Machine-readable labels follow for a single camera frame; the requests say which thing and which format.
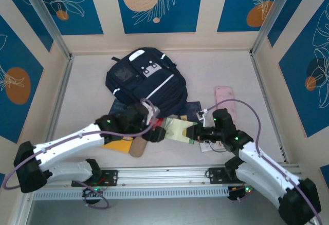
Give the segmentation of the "pale yellow-green notebook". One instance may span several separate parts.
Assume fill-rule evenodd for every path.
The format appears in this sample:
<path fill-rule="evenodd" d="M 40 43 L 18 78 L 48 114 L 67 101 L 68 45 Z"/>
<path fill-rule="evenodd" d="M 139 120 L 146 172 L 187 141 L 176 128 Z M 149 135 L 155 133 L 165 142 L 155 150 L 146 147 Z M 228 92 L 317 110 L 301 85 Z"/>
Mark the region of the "pale yellow-green notebook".
<path fill-rule="evenodd" d="M 174 118 L 166 118 L 166 123 L 164 129 L 166 130 L 166 139 L 178 141 L 181 135 L 185 136 L 185 133 L 182 132 L 184 124 L 186 124 L 185 120 L 174 119 Z"/>

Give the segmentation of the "navy book with yellow label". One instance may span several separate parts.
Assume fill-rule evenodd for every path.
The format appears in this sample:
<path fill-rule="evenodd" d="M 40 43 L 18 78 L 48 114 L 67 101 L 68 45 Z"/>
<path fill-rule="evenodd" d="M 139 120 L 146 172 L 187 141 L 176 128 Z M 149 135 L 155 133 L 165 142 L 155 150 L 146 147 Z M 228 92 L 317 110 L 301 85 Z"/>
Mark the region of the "navy book with yellow label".
<path fill-rule="evenodd" d="M 199 122 L 198 112 L 201 109 L 200 101 L 187 102 L 180 117 L 190 122 Z"/>

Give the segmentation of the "small white red packet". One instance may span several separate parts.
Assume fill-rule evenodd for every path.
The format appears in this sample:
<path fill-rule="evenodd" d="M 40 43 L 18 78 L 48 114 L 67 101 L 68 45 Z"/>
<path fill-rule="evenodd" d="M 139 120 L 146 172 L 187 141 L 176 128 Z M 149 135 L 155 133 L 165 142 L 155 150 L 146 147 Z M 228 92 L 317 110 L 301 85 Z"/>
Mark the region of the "small white red packet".
<path fill-rule="evenodd" d="M 203 153 L 211 152 L 211 151 L 224 152 L 226 150 L 220 142 L 216 142 L 216 143 L 202 142 L 199 145 L 200 145 L 200 149 Z"/>

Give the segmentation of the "brown cardboard tube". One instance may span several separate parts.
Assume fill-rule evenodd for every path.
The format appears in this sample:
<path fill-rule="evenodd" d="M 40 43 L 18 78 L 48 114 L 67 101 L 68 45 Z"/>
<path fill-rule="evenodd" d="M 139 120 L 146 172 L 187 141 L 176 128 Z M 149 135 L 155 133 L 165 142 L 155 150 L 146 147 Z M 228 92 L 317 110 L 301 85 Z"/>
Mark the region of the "brown cardboard tube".
<path fill-rule="evenodd" d="M 147 145 L 147 140 L 143 139 L 142 137 L 136 137 L 132 141 L 129 154 L 135 158 L 141 157 L 144 153 L 146 145 Z"/>

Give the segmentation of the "navy blue student backpack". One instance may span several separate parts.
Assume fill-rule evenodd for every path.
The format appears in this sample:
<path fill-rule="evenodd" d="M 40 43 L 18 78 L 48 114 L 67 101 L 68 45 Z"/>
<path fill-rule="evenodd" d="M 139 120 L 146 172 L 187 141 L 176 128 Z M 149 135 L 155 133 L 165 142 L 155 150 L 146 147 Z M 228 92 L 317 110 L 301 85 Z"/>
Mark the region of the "navy blue student backpack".
<path fill-rule="evenodd" d="M 166 118 L 187 103 L 186 80 L 171 59 L 153 47 L 138 48 L 125 57 L 112 57 L 115 64 L 106 74 L 105 85 L 121 103 L 129 106 L 147 99 Z"/>

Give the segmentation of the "black controller board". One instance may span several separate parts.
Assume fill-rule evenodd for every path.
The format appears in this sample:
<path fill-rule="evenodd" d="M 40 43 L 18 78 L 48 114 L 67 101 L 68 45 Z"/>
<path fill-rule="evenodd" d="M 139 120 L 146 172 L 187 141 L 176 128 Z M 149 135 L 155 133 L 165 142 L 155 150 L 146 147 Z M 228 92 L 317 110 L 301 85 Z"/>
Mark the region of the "black controller board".
<path fill-rule="evenodd" d="M 237 186 L 237 187 L 229 187 L 229 196 L 228 199 L 231 201 L 238 201 L 240 202 L 244 198 L 248 197 L 253 191 L 251 186 Z"/>
<path fill-rule="evenodd" d="M 98 203 L 99 201 L 102 200 L 102 198 L 99 196 L 99 195 L 102 195 L 102 194 L 103 194 L 103 192 L 99 188 L 95 188 L 94 189 L 94 192 L 91 191 L 88 188 L 85 188 L 82 191 L 82 198 L 83 198 L 83 201 L 87 205 L 94 205 L 94 204 L 96 204 L 96 203 Z"/>

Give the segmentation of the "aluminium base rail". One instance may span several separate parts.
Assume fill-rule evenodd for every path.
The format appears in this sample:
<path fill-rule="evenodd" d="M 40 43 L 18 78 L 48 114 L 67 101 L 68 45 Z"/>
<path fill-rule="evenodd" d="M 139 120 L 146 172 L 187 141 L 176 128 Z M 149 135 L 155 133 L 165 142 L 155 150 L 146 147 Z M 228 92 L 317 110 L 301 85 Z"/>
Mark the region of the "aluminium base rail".
<path fill-rule="evenodd" d="M 174 188 L 202 187 L 211 183 L 205 172 L 211 167 L 225 167 L 223 164 L 192 166 L 156 167 L 103 167 L 102 170 L 118 170 L 117 187 L 125 188 Z M 238 186 L 237 184 L 217 184 L 217 186 Z"/>

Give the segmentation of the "aluminium floor rail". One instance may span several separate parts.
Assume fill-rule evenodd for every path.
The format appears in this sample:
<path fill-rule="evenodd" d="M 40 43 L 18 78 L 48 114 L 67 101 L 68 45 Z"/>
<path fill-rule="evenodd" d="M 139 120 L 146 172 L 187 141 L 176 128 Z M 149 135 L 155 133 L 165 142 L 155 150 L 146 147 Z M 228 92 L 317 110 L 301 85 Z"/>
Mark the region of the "aluminium floor rail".
<path fill-rule="evenodd" d="M 66 93 L 67 84 L 69 81 L 74 58 L 75 57 L 72 55 L 66 64 L 62 81 L 60 84 L 59 92 L 51 115 L 50 125 L 48 127 L 48 131 L 46 134 L 46 142 L 54 139 L 54 134 L 57 129 L 59 115 L 64 101 L 64 96 Z M 33 203 L 33 198 L 34 198 L 34 192 L 26 193 L 26 194 L 19 193 L 16 199 L 13 213 L 9 221 L 7 222 L 7 225 L 26 225 L 31 210 L 31 206 Z"/>
<path fill-rule="evenodd" d="M 269 117 L 270 117 L 270 120 L 271 120 L 271 123 L 272 123 L 272 126 L 273 126 L 273 130 L 274 130 L 276 138 L 278 140 L 281 155 L 283 156 L 284 162 L 289 163 L 289 158 L 287 156 L 287 153 L 286 153 L 286 150 L 285 150 L 284 144 L 283 144 L 282 134 L 279 131 L 277 121 L 276 121 L 275 115 L 273 113 L 272 106 L 270 104 L 268 92 L 266 90 L 265 83 L 263 81 L 263 77 L 262 77 L 260 68 L 259 68 L 257 60 L 256 60 L 256 58 L 255 58 L 255 56 L 254 56 L 254 54 L 251 50 L 249 51 L 249 55 L 250 55 L 250 59 L 251 59 L 255 74 L 257 76 L 257 80 L 258 80 L 260 89 L 262 91 L 262 95 L 263 95 L 264 102 L 265 102 L 265 105 L 266 105 L 266 108 L 267 108 L 267 111 L 268 111 L 268 114 L 269 114 Z"/>

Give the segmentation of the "aluminium frame post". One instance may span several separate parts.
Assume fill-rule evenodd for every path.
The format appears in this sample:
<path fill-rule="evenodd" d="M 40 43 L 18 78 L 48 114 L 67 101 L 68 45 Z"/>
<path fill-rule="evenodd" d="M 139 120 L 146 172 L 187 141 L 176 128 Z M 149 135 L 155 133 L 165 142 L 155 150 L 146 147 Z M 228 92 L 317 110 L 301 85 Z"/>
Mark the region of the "aluminium frame post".
<path fill-rule="evenodd" d="M 293 14 L 301 4 L 302 0 L 274 0 L 269 14 L 260 28 L 250 54 L 255 56 L 260 51 L 263 43 L 268 40 L 273 47 L 291 20 Z"/>
<path fill-rule="evenodd" d="M 29 0 L 35 12 L 37 13 L 39 19 L 42 21 L 43 25 L 51 35 L 54 42 L 59 47 L 63 56 L 70 60 L 71 52 L 68 49 L 65 41 L 62 38 L 62 35 L 55 24 L 52 16 L 50 15 L 47 7 L 45 6 L 43 0 Z"/>

